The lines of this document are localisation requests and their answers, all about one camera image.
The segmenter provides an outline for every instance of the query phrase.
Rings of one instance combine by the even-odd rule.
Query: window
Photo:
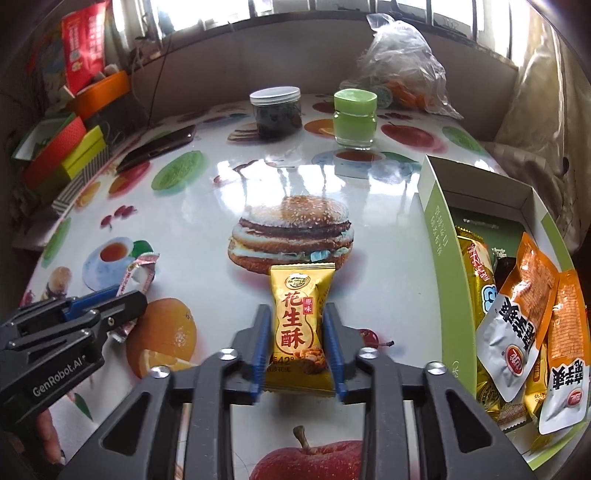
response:
[[[452,38],[455,34],[458,40],[463,37],[477,41],[510,59],[515,48],[516,63],[523,56],[520,45],[527,41],[531,9],[526,0],[113,0],[117,30],[122,37],[127,37],[128,44],[145,34],[150,22],[144,12],[150,6],[163,37],[195,25],[208,30],[253,17],[287,12],[390,13],[419,29],[421,24],[427,24],[429,28],[447,31]]]

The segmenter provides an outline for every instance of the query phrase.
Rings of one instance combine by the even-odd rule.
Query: candy wrapper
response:
[[[334,263],[275,265],[269,270],[275,316],[267,390],[332,395],[321,316],[334,273]]]
[[[521,398],[505,403],[502,406],[496,424],[503,432],[509,432],[523,426],[528,421],[530,419],[523,403],[523,396],[521,396]]]
[[[560,274],[556,305],[548,331],[550,379],[540,412],[540,433],[582,421],[589,397],[591,346],[585,303],[575,270]]]
[[[537,418],[548,390],[548,347],[542,343],[534,369],[525,381],[525,408],[530,417]]]
[[[462,250],[464,268],[468,278],[474,328],[476,329],[496,298],[491,259],[481,237],[458,226],[456,227],[456,235]],[[499,417],[501,396],[492,382],[491,376],[480,362],[476,366],[476,399],[494,420]]]
[[[156,262],[160,255],[153,252],[141,254],[136,258],[132,264],[127,267],[123,281],[117,291],[117,296],[123,295],[124,293],[139,290],[141,293],[146,295],[148,289],[154,280],[154,274],[156,269]],[[124,323],[120,327],[113,330],[110,335],[117,340],[119,343],[123,343],[127,340],[127,337],[131,330],[135,326],[136,320],[131,320]]]
[[[524,233],[515,268],[476,330],[478,359],[507,402],[538,358],[557,288],[557,268]]]

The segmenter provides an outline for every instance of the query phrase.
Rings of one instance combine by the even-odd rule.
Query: smartphone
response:
[[[140,163],[191,143],[195,136],[195,129],[195,125],[189,125],[188,127],[177,130],[176,132],[170,132],[169,134],[156,138],[151,142],[132,150],[117,166],[117,173],[123,173]]]

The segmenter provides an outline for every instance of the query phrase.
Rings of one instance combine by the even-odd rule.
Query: blue gripper pad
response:
[[[119,286],[109,287],[74,300],[70,305],[70,309],[64,313],[66,321],[76,320],[88,312],[88,310],[92,310],[93,306],[114,299],[117,296],[118,290]]]
[[[256,314],[255,325],[258,328],[256,334],[256,344],[254,349],[253,363],[252,363],[252,395],[254,401],[258,400],[261,395],[262,386],[265,382],[265,373],[267,371],[267,364],[269,363],[269,345],[271,342],[271,309],[265,305],[266,308],[260,308]]]
[[[347,387],[345,385],[345,363],[337,335],[339,327],[342,327],[342,324],[336,310],[325,307],[322,316],[322,348],[335,383],[336,396],[340,401],[343,401],[347,394]]]

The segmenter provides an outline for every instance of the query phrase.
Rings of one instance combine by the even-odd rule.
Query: red packaging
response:
[[[61,21],[61,39],[66,60],[66,82],[76,95],[105,66],[103,41],[107,2],[66,15]]]

